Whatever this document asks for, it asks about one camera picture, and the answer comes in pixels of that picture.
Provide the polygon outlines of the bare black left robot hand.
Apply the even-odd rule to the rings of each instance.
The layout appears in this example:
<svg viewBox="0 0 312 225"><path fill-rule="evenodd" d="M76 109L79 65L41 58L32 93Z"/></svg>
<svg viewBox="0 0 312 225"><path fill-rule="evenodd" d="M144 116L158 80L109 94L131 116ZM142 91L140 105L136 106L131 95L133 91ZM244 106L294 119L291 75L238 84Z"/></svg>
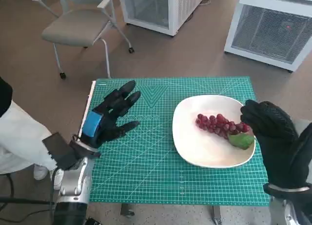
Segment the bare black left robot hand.
<svg viewBox="0 0 312 225"><path fill-rule="evenodd" d="M113 90L102 103L89 112L80 136L84 144L99 148L104 142L123 137L139 125L138 121L117 125L118 118L125 116L141 96L140 91L133 92L135 85L135 81L129 81L121 88Z"/></svg>

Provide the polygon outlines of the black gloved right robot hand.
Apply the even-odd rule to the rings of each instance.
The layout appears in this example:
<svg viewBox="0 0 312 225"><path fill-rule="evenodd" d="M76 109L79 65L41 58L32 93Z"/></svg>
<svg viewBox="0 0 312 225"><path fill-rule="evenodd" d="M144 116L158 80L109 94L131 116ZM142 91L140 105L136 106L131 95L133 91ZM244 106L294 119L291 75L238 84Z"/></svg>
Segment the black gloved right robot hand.
<svg viewBox="0 0 312 225"><path fill-rule="evenodd" d="M312 160L312 126L298 134L290 116L277 105L247 100L241 121L253 131L260 145L268 182L280 188L307 185Z"/></svg>

